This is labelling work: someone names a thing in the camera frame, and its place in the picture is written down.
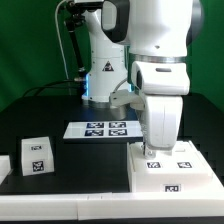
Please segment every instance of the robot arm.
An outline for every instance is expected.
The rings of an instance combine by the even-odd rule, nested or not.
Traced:
[[[192,24],[198,24],[195,36],[202,26],[201,4],[199,0],[118,2],[104,1],[102,29],[112,41],[130,44],[128,78],[143,104],[137,114],[145,155],[151,156],[155,150],[170,150],[176,143],[181,95],[188,94],[190,85],[184,63],[186,44],[192,41]],[[111,24],[104,22],[109,21],[109,10],[117,17]]]

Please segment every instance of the white block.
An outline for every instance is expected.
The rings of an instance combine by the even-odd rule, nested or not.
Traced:
[[[48,137],[22,140],[23,176],[54,172],[54,160]]]
[[[11,170],[9,156],[0,156],[0,184]]]
[[[190,142],[177,142],[172,155],[157,151],[146,159],[142,143],[128,146],[128,176],[132,192],[218,191],[222,184]]]

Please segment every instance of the green backdrop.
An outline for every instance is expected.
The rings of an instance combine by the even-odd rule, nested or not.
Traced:
[[[57,0],[0,0],[0,110],[29,88],[65,79],[56,35],[54,12]],[[224,111],[224,1],[202,0],[205,25],[189,47],[191,91],[202,93]],[[75,56],[58,16],[71,78],[77,73]],[[77,30],[81,54],[90,67],[89,39],[85,27]],[[45,94],[67,94],[48,90]]]

